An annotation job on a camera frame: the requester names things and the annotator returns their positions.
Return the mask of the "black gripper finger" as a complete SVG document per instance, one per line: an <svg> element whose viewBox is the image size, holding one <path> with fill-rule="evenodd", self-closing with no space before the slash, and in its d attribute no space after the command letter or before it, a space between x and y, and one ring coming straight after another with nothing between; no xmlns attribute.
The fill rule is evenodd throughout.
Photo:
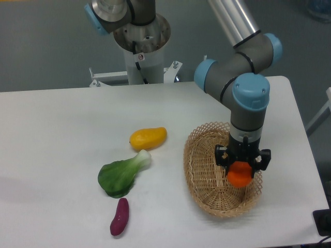
<svg viewBox="0 0 331 248"><path fill-rule="evenodd" d="M271 161L271 150L262 149L257 151L255 157L249 160L249 165L252 169L251 178L254 178L254 175L258 171L265 171Z"/></svg>
<svg viewBox="0 0 331 248"><path fill-rule="evenodd" d="M225 170L225 175L227 176L230 167L234 163L233 153L228 147L222 145L215 146L215 161L216 165L221 166Z"/></svg>

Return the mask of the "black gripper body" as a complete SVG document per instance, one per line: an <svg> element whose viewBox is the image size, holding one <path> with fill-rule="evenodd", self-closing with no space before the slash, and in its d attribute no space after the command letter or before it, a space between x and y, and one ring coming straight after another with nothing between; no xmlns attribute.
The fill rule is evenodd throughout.
<svg viewBox="0 0 331 248"><path fill-rule="evenodd" d="M227 147L229 165L232 166L235 162L246 162L251 167L254 167L254 161L260 155L259 144L260 138L254 142L249 142L247 137L242 138L241 141L237 141L230 135Z"/></svg>

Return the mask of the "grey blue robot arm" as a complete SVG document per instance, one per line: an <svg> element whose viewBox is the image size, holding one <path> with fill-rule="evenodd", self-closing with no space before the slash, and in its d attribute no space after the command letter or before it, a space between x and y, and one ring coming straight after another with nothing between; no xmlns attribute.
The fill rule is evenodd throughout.
<svg viewBox="0 0 331 248"><path fill-rule="evenodd" d="M254 175L271 160L271 151L259 148L270 92L261 72L282 57L282 44L275 35L261 33L243 1L209 5L235 53L224 64L203 60L194 81L231 112L229 143L215 147L217 165L229 174L243 162ZM164 82L163 60L155 55L168 43L171 30L156 13L155 1L90 1L84 9L97 32L113 34L123 49L129 84Z"/></svg>

